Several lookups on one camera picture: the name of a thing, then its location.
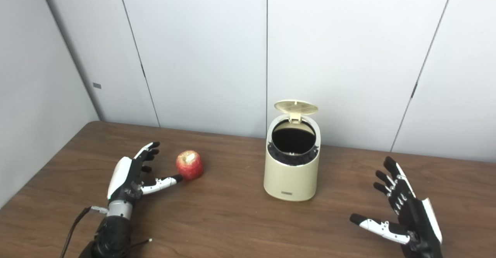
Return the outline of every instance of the black cable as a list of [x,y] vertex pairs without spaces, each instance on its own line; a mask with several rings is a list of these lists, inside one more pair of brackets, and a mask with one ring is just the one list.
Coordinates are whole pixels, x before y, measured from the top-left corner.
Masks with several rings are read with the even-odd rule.
[[65,252],[67,251],[67,247],[69,246],[69,242],[71,241],[72,232],[74,232],[76,225],[83,218],[83,216],[85,216],[90,211],[90,209],[91,209],[91,207],[84,208],[83,211],[74,220],[74,223],[72,224],[72,227],[69,230],[69,234],[67,235],[67,239],[65,239],[64,248],[62,249],[62,253],[60,254],[60,258],[64,258]]
[[152,241],[152,239],[147,239],[147,240],[145,240],[145,241],[142,241],[142,242],[139,242],[139,243],[135,243],[135,244],[133,244],[133,245],[130,247],[130,249],[131,249],[131,248],[134,248],[134,247],[137,247],[137,246],[138,246],[138,245],[140,245],[140,244],[146,244],[146,243],[149,243],[149,242],[151,242],[151,241]]

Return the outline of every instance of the white wall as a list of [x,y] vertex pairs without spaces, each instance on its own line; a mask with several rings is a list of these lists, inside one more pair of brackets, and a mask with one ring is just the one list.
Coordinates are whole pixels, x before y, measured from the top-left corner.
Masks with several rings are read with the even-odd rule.
[[0,0],[0,207],[98,120],[45,0]]
[[268,0],[268,117],[310,101],[327,145],[391,149],[446,0]]
[[158,126],[122,0],[48,2],[101,119]]
[[124,0],[162,127],[265,136],[266,0]]
[[449,0],[394,152],[496,162],[496,0]]

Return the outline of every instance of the bitten apple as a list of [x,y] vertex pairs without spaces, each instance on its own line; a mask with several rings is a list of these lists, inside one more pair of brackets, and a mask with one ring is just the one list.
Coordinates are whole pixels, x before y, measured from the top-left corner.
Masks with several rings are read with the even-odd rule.
[[181,152],[177,156],[176,167],[185,180],[194,180],[203,174],[203,161],[194,150]]

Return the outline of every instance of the robotic hand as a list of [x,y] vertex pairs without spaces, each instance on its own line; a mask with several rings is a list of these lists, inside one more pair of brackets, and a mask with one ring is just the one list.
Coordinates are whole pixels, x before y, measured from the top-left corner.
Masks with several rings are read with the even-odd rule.
[[131,248],[131,212],[143,194],[173,186],[182,181],[181,175],[140,181],[140,173],[151,172],[143,162],[153,160],[160,142],[144,146],[134,158],[122,157],[114,169],[108,186],[108,211],[98,227],[94,240],[82,251],[79,258],[124,258]]
[[389,204],[398,215],[398,223],[382,222],[352,214],[350,221],[388,240],[401,244],[407,258],[443,258],[441,230],[429,198],[418,200],[399,164],[386,157],[384,167],[392,177],[377,170],[375,175],[386,185],[374,183],[374,188],[387,196]]

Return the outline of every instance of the trash can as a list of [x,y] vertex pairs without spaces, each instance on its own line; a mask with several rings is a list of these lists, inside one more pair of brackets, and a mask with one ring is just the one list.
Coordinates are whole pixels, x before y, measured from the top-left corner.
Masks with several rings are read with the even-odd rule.
[[284,114],[267,131],[265,191],[281,200],[311,199],[317,189],[320,129],[308,115],[318,108],[298,100],[282,100],[274,106]]

